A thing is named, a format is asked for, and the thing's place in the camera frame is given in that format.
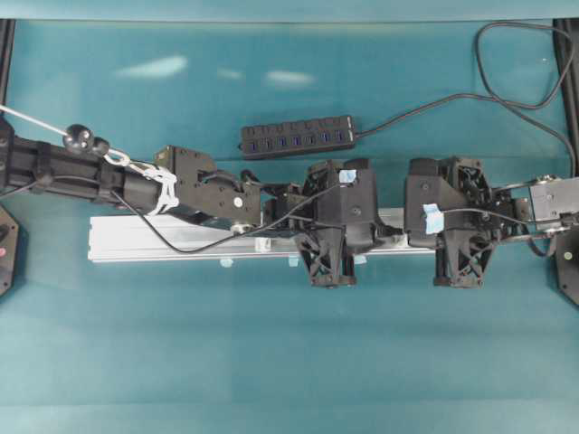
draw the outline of metal bracket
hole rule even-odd
[[[0,296],[12,286],[19,229],[18,223],[0,206]]]
[[[579,227],[557,236],[555,263],[559,289],[579,305]]]

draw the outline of robotic arm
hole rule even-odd
[[[62,146],[18,137],[0,120],[0,188],[56,193],[129,208],[143,217],[167,213],[195,225],[246,236],[290,238],[313,286],[354,285],[354,256],[402,235],[378,217],[375,173],[368,160],[310,167],[303,185],[263,184],[249,171],[220,170],[191,149],[167,146],[152,163],[133,161],[88,128],[67,128]],[[261,203],[267,194],[270,199]],[[181,250],[157,236],[171,249]]]

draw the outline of power cord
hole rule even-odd
[[[564,38],[569,42],[569,57],[567,59],[567,62],[565,63],[564,68],[561,70],[561,73],[559,74],[559,79],[557,80],[555,86],[551,89],[551,91],[549,93],[547,93],[546,97],[544,99],[542,99],[541,101],[539,101],[537,104],[526,104],[524,102],[511,101],[508,99],[503,99],[497,94],[497,92],[495,92],[490,87],[489,80],[487,78],[487,74],[486,74],[484,66],[482,64],[482,58],[480,56],[480,38],[486,31],[488,31],[494,27],[515,27],[515,28],[521,28],[521,29],[555,32],[555,33],[558,33],[558,34],[561,34],[562,36],[564,36]],[[553,98],[556,96],[556,93],[559,91],[559,88],[561,87],[561,83],[565,79],[567,72],[569,72],[569,69],[571,67],[571,64],[572,64],[572,61],[574,58],[574,43],[573,43],[573,39],[571,38],[569,33],[565,32],[561,29],[557,29],[556,27],[553,27],[550,25],[543,25],[543,24],[517,23],[517,22],[510,22],[510,21],[501,21],[501,22],[490,23],[490,24],[487,24],[487,25],[484,25],[483,27],[481,27],[475,36],[475,57],[477,59],[477,66],[478,66],[480,78],[482,79],[482,83],[483,83],[486,91],[489,93],[488,95],[480,95],[477,93],[455,93],[455,94],[449,95],[448,97],[436,99],[433,102],[423,104],[418,108],[407,111],[407,112],[403,113],[402,115],[398,115],[398,116],[395,116],[394,118],[388,119],[384,123],[378,125],[377,127],[368,129],[366,131],[360,131],[360,132],[356,133],[356,137],[362,138],[362,137],[370,136],[372,134],[377,133],[378,131],[381,131],[381,130],[384,130],[388,127],[391,127],[392,125],[397,124],[398,122],[401,122],[407,118],[410,118],[414,115],[418,115],[418,114],[423,113],[424,111],[426,111],[428,109],[433,109],[435,107],[441,106],[442,104],[446,104],[447,102],[451,102],[451,101],[454,101],[456,99],[477,99],[477,100],[481,100],[481,101],[496,102],[496,103],[500,104],[501,106],[503,106],[505,109],[508,109],[509,111],[511,111],[512,113],[514,113],[518,117],[520,117],[521,119],[525,120],[529,124],[545,131],[547,134],[550,134],[551,136],[553,136],[553,137],[557,138],[559,141],[561,141],[565,145],[567,152],[569,153],[570,165],[571,165],[570,176],[574,177],[575,176],[575,168],[576,168],[576,154],[575,154],[575,151],[573,149],[573,146],[569,142],[569,139],[567,137],[565,137],[564,135],[562,135],[561,133],[559,133],[558,131],[555,131],[551,127],[539,122],[538,120],[530,118],[529,116],[527,116],[526,114],[522,113],[519,110],[519,109],[525,109],[525,110],[542,109],[543,107],[550,104],[551,101],[553,100]]]
[[[560,223],[561,219],[551,219],[551,220],[519,220],[515,219],[514,217],[510,217],[505,214],[501,214],[500,212],[494,211],[487,211],[481,210],[480,208],[454,208],[452,210],[444,210],[441,211],[443,214],[451,214],[454,212],[477,212],[479,214],[486,214],[486,215],[493,215],[495,217],[499,217],[500,219],[507,220],[509,222],[522,224],[523,226],[527,226],[528,224],[548,224],[548,223]]]
[[[331,187],[328,187],[326,190],[322,190],[321,192],[318,192],[316,194],[311,195],[308,199],[305,199],[305,200],[301,201],[300,203],[298,203],[297,205],[293,206],[291,209],[289,209],[289,211],[287,211],[285,214],[283,214],[281,217],[279,217],[278,219],[276,219],[275,221],[273,221],[271,223],[264,224],[262,226],[259,226],[255,229],[252,229],[252,230],[247,231],[247,232],[236,233],[236,234],[231,235],[229,237],[225,237],[221,240],[207,244],[203,247],[199,247],[197,249],[191,249],[191,250],[180,249],[177,246],[171,244],[171,242],[169,242],[169,240],[167,238],[165,238],[163,236],[163,234],[161,234],[161,232],[159,232],[159,230],[147,219],[147,217],[145,217],[145,215],[141,211],[139,211],[137,208],[135,208],[130,203],[128,203],[125,200],[125,198],[123,198],[119,193],[117,193],[115,191],[111,191],[110,193],[113,196],[115,196],[119,200],[120,203],[125,205],[131,212],[133,212],[136,216],[138,216],[143,221],[143,223],[145,223],[147,225],[147,227],[157,236],[157,238],[159,238],[163,242],[163,244],[165,244],[169,249],[171,249],[172,251],[179,253],[179,254],[194,254],[194,253],[201,253],[203,251],[212,249],[213,247],[217,247],[217,246],[224,244],[225,242],[228,242],[228,241],[237,240],[237,239],[247,237],[250,235],[255,235],[257,233],[267,231],[268,229],[274,228],[275,226],[277,226],[281,222],[284,222],[285,220],[290,218],[295,211],[303,208],[304,206],[306,206],[309,203],[312,203],[313,201],[318,199],[320,196],[322,196],[326,193],[329,193],[338,187],[347,187],[347,184],[335,184],[335,185],[332,185]]]

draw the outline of blue tape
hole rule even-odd
[[[426,234],[431,235],[444,231],[444,214],[438,209],[438,205],[427,203],[422,207],[426,213]]]

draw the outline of black bracket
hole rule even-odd
[[[555,263],[559,289],[579,305],[579,227],[557,237]]]
[[[44,193],[46,188],[48,188],[54,180],[54,170],[51,167],[52,145],[50,143],[38,142],[37,150],[36,167],[34,169],[36,185],[30,191],[40,194]]]
[[[0,296],[12,286],[19,229],[18,223],[0,206]]]

